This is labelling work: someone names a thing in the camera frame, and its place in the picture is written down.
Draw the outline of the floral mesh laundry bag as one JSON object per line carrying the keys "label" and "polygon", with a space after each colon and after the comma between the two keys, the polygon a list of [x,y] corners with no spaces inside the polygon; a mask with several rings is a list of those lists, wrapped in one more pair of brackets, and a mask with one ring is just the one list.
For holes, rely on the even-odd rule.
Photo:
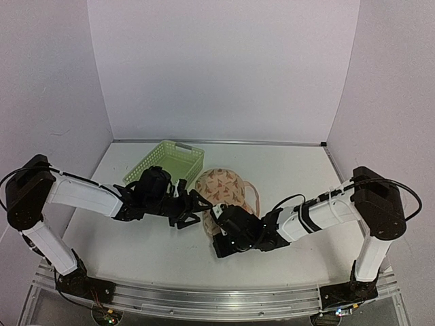
{"label": "floral mesh laundry bag", "polygon": [[[255,196],[255,208],[247,201],[247,189]],[[260,196],[255,186],[242,179],[235,171],[225,168],[213,168],[202,173],[194,183],[196,190],[213,205],[226,204],[242,207],[248,213],[260,219]]]}

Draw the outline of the green plastic basket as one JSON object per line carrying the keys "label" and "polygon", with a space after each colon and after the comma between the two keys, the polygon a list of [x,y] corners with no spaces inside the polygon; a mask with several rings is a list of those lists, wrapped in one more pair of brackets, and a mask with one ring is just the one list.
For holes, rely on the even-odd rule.
{"label": "green plastic basket", "polygon": [[187,181],[189,187],[203,169],[205,151],[183,143],[164,140],[142,158],[123,178],[125,185],[138,181],[142,172],[151,166],[160,166],[171,175],[175,183],[179,179]]}

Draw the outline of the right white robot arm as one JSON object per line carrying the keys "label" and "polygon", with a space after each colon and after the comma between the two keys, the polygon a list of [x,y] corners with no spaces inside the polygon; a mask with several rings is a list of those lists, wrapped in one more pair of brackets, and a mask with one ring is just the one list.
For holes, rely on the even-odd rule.
{"label": "right white robot arm", "polygon": [[422,200],[413,189],[359,166],[339,187],[310,200],[304,198],[296,206],[286,206],[282,200],[261,218],[240,206],[215,205],[210,214],[221,232],[213,237],[213,247],[219,258],[251,249],[267,252],[336,225],[361,221],[368,231],[353,266],[353,278],[342,287],[344,297],[356,301],[377,278],[392,242],[421,210]]}

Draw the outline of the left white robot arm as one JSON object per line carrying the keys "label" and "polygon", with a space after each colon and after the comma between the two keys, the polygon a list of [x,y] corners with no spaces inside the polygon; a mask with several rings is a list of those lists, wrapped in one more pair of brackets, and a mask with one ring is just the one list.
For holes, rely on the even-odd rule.
{"label": "left white robot arm", "polygon": [[197,191],[189,190],[185,179],[172,182],[171,175],[160,166],[145,169],[138,180],[125,186],[103,185],[55,168],[41,154],[6,174],[1,189],[5,192],[1,208],[9,226],[66,276],[65,286],[78,297],[91,291],[90,279],[81,273],[85,268],[73,249],[45,221],[45,205],[84,209],[123,222],[145,215],[161,216],[179,230],[198,223],[198,214],[213,206]]}

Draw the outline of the aluminium front rail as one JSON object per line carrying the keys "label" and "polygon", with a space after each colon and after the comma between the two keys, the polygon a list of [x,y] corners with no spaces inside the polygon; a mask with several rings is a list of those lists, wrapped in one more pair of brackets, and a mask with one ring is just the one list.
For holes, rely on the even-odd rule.
{"label": "aluminium front rail", "polygon": [[321,308],[317,286],[249,290],[167,289],[154,286],[115,285],[111,305],[149,315],[171,314],[187,319],[283,318],[317,312]]}

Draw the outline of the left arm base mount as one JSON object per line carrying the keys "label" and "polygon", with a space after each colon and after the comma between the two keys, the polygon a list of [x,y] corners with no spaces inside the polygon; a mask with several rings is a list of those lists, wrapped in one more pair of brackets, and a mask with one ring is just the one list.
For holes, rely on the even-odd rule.
{"label": "left arm base mount", "polygon": [[61,294],[71,295],[100,304],[110,304],[114,298],[115,283],[88,275],[84,262],[76,257],[76,269],[68,274],[56,273],[55,287]]}

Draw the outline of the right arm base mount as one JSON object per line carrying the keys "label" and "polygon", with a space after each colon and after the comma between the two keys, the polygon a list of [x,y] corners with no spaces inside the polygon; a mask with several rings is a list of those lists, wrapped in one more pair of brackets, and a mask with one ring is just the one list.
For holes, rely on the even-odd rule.
{"label": "right arm base mount", "polygon": [[378,297],[377,276],[373,281],[357,281],[352,274],[349,281],[335,285],[327,285],[319,288],[321,299],[321,312],[331,312],[340,308],[348,308],[354,304],[362,304],[365,301]]}

